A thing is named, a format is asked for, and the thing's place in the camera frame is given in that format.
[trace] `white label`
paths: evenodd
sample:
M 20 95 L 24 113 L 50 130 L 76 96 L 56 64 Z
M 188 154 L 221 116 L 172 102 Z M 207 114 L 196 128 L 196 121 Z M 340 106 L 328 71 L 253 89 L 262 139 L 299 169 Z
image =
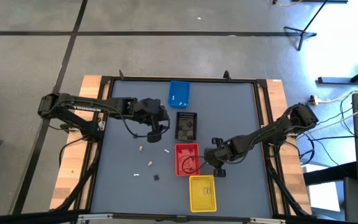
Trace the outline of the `white label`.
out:
M 101 110 L 100 109 L 96 109 L 96 108 L 85 108 L 83 106 L 73 106 L 74 109 L 76 110 L 86 110 L 86 111 L 97 111 L 97 112 L 100 112 Z

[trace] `white cable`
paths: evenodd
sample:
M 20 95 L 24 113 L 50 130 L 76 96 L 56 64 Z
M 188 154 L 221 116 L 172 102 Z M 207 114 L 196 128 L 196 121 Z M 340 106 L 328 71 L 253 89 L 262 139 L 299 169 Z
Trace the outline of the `white cable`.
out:
M 341 100 L 341 99 L 343 99 L 343 98 L 345 98 L 345 97 L 348 97 L 349 95 L 356 94 L 357 92 L 358 92 L 358 90 L 352 91 L 352 92 L 350 92 L 350 93 L 347 94 L 347 95 L 340 96 L 340 97 L 338 97 L 338 98 L 336 98 L 336 99 L 333 99 L 333 100 L 326 100 L 326 101 L 319 100 L 318 103 L 332 103 L 332 102 L 334 102 L 334 101 L 338 101 L 338 100 Z
M 276 4 L 279 5 L 280 7 L 291 7 L 291 6 L 294 6 L 294 5 L 296 5 L 296 4 L 298 4 L 298 3 L 302 2 L 302 1 L 303 0 L 299 0 L 299 1 L 295 2 L 295 3 L 289 4 L 289 5 L 284 5 L 284 4 L 279 3 L 278 0 L 277 0 Z
M 352 114 L 352 115 L 350 115 L 350 116 L 347 116 L 347 117 L 345 117 L 344 119 L 340 119 L 339 121 L 336 121 L 336 122 L 334 122 L 334 123 L 332 123 L 332 124 L 329 124 L 329 125 L 327 125 L 327 126 L 324 126 L 324 127 L 321 127 L 321 128 L 315 129 L 315 130 L 312 130 L 312 131 L 310 131 L 310 133 L 319 131 L 319 130 L 324 129 L 324 128 L 328 128 L 328 127 L 330 127 L 330 126 L 332 126 L 332 125 L 334 125 L 334 124 L 338 124 L 338 123 L 340 123 L 341 121 L 344 121 L 344 120 L 346 120 L 346 119 L 349 119 L 349 118 L 351 118 L 351 117 L 353 117 L 353 116 L 355 116 L 355 115 L 357 115 L 357 114 L 358 114 L 358 111 L 356 111 L 354 114 Z

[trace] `black tripod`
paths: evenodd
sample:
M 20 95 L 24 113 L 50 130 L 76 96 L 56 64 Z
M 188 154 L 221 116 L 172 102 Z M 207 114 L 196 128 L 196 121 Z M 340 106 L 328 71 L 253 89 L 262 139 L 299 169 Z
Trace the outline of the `black tripod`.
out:
M 292 27 L 287 27 L 285 26 L 284 29 L 290 29 L 290 30 L 295 30 L 298 32 L 301 32 L 299 35 L 301 36 L 301 40 L 299 41 L 299 45 L 298 45 L 298 51 L 301 50 L 302 48 L 302 43 L 303 43 L 303 36 L 307 35 L 307 37 L 314 37 L 317 35 L 317 33 L 310 33 L 310 32 L 306 32 L 306 30 L 308 29 L 308 27 L 310 26 L 310 24 L 313 22 L 313 20 L 316 18 L 317 14 L 320 12 L 320 10 L 324 7 L 324 5 L 327 3 L 328 0 L 325 0 L 324 3 L 321 5 L 321 7 L 318 9 L 318 11 L 316 12 L 316 14 L 313 16 L 313 18 L 311 18 L 310 22 L 308 23 L 308 25 L 303 29 L 303 30 L 299 30 L 296 28 L 292 28 Z

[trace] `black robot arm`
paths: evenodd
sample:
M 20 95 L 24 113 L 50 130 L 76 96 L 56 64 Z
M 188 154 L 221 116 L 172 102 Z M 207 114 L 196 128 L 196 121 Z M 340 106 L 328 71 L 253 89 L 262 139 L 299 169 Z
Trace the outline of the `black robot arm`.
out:
M 110 98 L 97 100 L 79 96 L 71 96 L 67 93 L 49 94 L 41 99 L 38 114 L 42 118 L 58 118 L 65 122 L 63 129 L 79 129 L 87 141 L 98 142 L 102 138 L 102 132 L 97 123 L 86 121 L 70 111 L 83 110 L 107 113 L 115 119 L 129 119 L 140 124 L 152 127 L 152 131 L 146 136 L 138 136 L 127 127 L 134 137 L 147 137 L 148 142 L 161 140 L 161 134 L 169 128 L 169 117 L 160 100 L 146 98 L 137 101 L 137 98 Z M 168 126 L 159 125 L 160 121 L 168 121 Z
M 212 138 L 213 144 L 216 144 L 217 147 L 205 149 L 204 159 L 209 165 L 215 167 L 214 176 L 225 177 L 226 171 L 222 169 L 222 166 L 225 163 L 237 164 L 242 162 L 255 144 L 263 141 L 271 146 L 280 147 L 285 142 L 287 134 L 301 134 L 314 128 L 317 122 L 318 118 L 309 106 L 297 104 L 288 108 L 274 123 L 253 133 L 235 136 L 227 141 Z M 276 182 L 294 212 L 297 215 L 308 215 L 285 187 L 285 184 L 274 170 L 269 157 L 266 158 L 266 163 L 269 176 Z

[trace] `wooden platform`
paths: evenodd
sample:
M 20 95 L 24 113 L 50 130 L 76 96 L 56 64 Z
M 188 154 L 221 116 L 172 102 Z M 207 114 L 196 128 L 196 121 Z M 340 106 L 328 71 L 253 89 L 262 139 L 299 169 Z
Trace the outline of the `wooden platform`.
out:
M 79 96 L 97 98 L 100 81 L 101 76 L 99 75 L 85 75 Z M 277 119 L 288 108 L 287 101 L 285 99 L 283 84 L 281 80 L 267 80 L 267 86 L 273 118 Z M 105 88 L 103 92 L 103 99 L 106 98 L 107 94 L 108 89 Z M 262 88 L 259 88 L 259 95 L 262 104 L 264 121 L 267 122 L 267 110 L 266 105 L 264 103 L 264 94 Z M 75 111 L 75 113 L 88 121 L 91 121 L 93 118 L 93 112 Z M 67 142 L 74 141 L 76 139 L 79 139 L 80 137 L 81 134 L 79 132 L 70 133 L 68 135 Z M 295 144 L 295 140 L 293 138 L 288 138 L 287 141 Z M 59 206 L 78 183 L 81 168 L 84 162 L 85 149 L 86 141 L 76 142 L 75 144 L 72 144 L 65 149 L 50 208 L 56 208 L 57 206 Z M 96 143 L 92 145 L 92 152 L 94 152 L 95 149 Z M 284 173 L 285 185 L 287 186 L 291 194 L 294 196 L 295 200 L 302 206 L 302 208 L 306 212 L 311 213 L 310 201 L 306 191 L 305 181 L 303 179 L 303 173 L 300 166 L 298 151 L 293 146 L 285 144 L 281 147 L 280 157 Z M 88 187 L 89 181 L 84 188 L 80 208 L 85 208 L 85 202 L 89 189 Z M 280 214 L 284 214 L 282 197 L 280 194 L 280 190 L 277 186 L 275 186 L 275 192 L 278 211 Z

